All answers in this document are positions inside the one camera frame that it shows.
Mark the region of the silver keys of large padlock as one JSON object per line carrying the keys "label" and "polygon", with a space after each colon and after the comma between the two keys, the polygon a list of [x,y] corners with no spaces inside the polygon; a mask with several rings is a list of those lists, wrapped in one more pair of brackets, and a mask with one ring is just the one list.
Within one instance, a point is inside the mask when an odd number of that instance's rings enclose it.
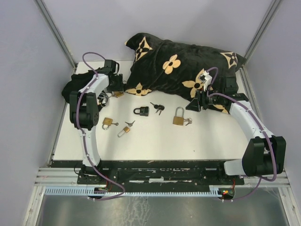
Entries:
{"label": "silver keys of large padlock", "polygon": [[192,124],[192,118],[184,119],[183,122],[184,122],[185,126],[188,126],[189,124]]}

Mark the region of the large brass padlock long shackle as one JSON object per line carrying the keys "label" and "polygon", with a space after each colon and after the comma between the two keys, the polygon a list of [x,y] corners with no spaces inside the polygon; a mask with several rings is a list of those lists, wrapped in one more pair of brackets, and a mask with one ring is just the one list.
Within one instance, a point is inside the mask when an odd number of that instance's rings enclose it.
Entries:
{"label": "large brass padlock long shackle", "polygon": [[184,124],[184,109],[182,107],[177,107],[175,110],[173,124],[183,126]]}

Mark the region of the black-headed keys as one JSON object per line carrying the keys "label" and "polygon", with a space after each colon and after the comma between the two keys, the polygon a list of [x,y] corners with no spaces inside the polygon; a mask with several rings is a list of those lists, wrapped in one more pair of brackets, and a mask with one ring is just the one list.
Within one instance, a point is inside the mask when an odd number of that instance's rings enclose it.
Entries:
{"label": "black-headed keys", "polygon": [[161,115],[161,113],[165,109],[165,107],[163,105],[157,105],[152,102],[151,102],[151,104],[153,105],[154,109],[156,110],[155,114]]}

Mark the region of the medium brass padlock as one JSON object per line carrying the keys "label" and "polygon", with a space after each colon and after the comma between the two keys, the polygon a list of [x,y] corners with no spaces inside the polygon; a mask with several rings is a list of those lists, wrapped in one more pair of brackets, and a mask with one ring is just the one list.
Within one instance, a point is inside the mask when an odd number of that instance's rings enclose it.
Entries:
{"label": "medium brass padlock", "polygon": [[107,130],[110,126],[118,126],[118,122],[114,122],[113,119],[105,117],[102,124],[102,129]]}

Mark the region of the black padlock shackle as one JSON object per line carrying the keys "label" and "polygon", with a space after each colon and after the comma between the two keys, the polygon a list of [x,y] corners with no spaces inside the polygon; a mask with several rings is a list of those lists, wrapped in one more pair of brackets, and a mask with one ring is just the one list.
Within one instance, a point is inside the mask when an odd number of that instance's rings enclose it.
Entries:
{"label": "black padlock shackle", "polygon": [[138,107],[138,108],[135,108],[133,110],[133,113],[136,114],[136,115],[139,115],[139,116],[149,116],[149,107],[148,106],[141,106],[141,107]]}

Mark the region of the small brass padlock long shackle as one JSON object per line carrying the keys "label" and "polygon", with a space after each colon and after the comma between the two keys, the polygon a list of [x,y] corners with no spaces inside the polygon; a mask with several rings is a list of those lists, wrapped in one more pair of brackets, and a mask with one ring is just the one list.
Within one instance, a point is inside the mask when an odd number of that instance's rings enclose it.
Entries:
{"label": "small brass padlock long shackle", "polygon": [[122,129],[122,131],[121,132],[119,132],[118,133],[118,137],[122,137],[123,135],[125,135],[126,133],[128,133],[130,131],[130,128],[129,127],[124,127],[123,129]]}

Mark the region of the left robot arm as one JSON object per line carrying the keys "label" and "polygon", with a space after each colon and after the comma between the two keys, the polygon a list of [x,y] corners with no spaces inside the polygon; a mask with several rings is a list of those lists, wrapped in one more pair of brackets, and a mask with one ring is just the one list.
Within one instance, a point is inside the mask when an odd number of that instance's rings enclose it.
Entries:
{"label": "left robot arm", "polygon": [[100,112],[97,98],[104,90],[123,90],[123,76],[117,74],[118,69],[119,63],[106,59],[104,66],[93,71],[92,78],[83,88],[70,93],[70,121],[78,130],[83,152],[81,172],[95,184],[104,178],[104,172],[97,168],[101,162],[96,143],[96,125]]}

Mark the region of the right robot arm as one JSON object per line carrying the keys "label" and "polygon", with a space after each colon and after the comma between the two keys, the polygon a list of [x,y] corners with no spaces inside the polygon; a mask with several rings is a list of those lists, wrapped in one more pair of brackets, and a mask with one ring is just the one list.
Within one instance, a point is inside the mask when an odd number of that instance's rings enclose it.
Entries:
{"label": "right robot arm", "polygon": [[212,77],[209,74],[198,76],[204,84],[202,91],[196,91],[187,110],[200,112],[213,105],[221,105],[237,121],[249,143],[240,159],[225,161],[223,168],[216,172],[216,180],[227,184],[233,176],[260,177],[273,181],[284,169],[286,141],[269,131],[252,110],[243,93],[229,96],[211,90]]}

